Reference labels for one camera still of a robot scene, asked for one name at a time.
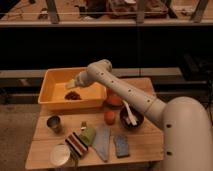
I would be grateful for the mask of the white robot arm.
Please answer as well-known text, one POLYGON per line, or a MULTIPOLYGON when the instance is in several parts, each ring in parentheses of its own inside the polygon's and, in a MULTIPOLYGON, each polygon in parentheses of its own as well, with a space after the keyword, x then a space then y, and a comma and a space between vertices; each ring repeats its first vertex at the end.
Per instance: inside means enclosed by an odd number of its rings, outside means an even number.
POLYGON ((164 134, 163 171, 213 171, 213 133, 203 105, 191 97, 168 103, 115 77, 103 59, 89 64, 66 83, 66 88, 101 83, 128 102, 164 134))

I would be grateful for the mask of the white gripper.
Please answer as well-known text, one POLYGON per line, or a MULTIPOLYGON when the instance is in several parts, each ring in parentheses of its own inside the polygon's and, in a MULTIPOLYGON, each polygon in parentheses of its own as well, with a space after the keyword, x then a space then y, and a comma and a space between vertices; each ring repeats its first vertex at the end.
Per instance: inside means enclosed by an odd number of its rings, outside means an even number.
POLYGON ((65 88, 69 90, 75 87, 88 87, 93 83, 94 81, 89 74, 86 71, 81 71, 76 75, 74 80, 70 80, 65 84, 65 88))

